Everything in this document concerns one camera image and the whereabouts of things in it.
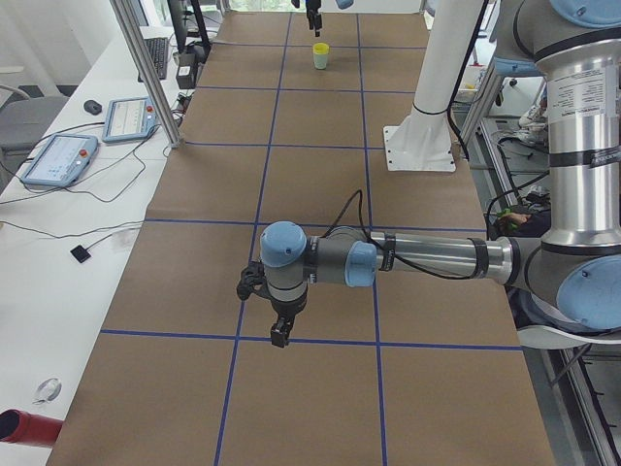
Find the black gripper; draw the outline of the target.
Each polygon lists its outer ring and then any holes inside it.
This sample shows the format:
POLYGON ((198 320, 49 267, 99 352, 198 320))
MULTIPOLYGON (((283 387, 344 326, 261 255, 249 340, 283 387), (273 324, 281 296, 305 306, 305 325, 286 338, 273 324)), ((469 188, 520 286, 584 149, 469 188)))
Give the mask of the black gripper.
POLYGON ((307 11, 309 30, 314 33, 315 37, 319 37, 322 29, 322 16, 319 12, 321 0, 305 0, 305 8, 307 11))
POLYGON ((294 319, 307 305, 307 296, 301 295, 293 301, 271 300, 272 307, 278 315, 278 320, 270 330, 271 344, 278 348, 289 345, 289 337, 294 326, 294 319))

